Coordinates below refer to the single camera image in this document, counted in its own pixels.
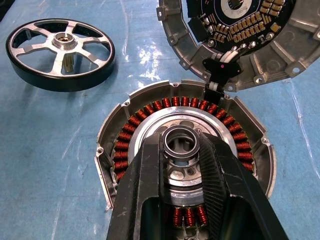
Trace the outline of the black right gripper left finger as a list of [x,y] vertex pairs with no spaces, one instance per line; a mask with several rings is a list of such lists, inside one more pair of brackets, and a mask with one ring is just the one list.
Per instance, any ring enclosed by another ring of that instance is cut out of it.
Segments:
[[163,141],[145,138],[119,181],[106,240],[165,240]]

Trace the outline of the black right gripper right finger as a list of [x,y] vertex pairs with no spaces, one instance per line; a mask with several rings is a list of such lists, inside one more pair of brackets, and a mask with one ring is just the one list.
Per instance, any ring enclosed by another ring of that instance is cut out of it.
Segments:
[[209,240],[289,240],[258,180],[222,139],[201,133],[199,165]]

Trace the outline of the motor housing with copper coils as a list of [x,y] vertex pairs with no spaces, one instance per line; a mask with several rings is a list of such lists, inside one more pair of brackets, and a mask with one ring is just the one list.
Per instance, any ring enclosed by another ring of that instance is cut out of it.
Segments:
[[[276,181],[276,153],[267,131],[237,97],[211,90],[203,83],[162,81],[130,94],[105,119],[97,138],[95,164],[107,207],[143,140],[179,126],[219,137],[258,180],[266,196]],[[199,156],[178,159],[196,146],[191,134],[179,130],[166,140],[163,163],[165,224],[170,240],[208,240]]]

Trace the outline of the silver lid with circuit board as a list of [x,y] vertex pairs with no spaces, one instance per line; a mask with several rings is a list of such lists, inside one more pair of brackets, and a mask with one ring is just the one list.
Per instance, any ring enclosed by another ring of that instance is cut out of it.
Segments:
[[156,13],[180,65],[230,92],[320,58],[320,0],[158,0]]

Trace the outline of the black-rimmed silver spoked rotor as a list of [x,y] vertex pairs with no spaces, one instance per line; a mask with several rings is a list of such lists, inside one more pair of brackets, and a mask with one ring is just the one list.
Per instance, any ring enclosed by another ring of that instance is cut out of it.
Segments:
[[[5,50],[17,75],[26,83],[53,92],[78,92],[104,82],[115,66],[116,49],[111,38],[97,27],[66,18],[45,18],[27,22],[7,37]],[[34,69],[19,60],[34,52],[55,54],[49,72]],[[96,66],[73,73],[74,56]]]

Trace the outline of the blue plastic table cover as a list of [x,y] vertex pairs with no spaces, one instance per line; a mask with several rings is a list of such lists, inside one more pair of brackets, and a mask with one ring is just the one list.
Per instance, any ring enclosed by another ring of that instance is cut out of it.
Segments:
[[[0,22],[0,240],[106,240],[111,212],[96,169],[96,139],[116,104],[161,80],[194,79],[158,21],[158,0],[15,0]],[[112,75],[80,92],[21,80],[5,44],[27,22],[66,18],[105,32]],[[237,93],[276,150],[270,198],[291,240],[320,240],[320,59],[293,79]]]

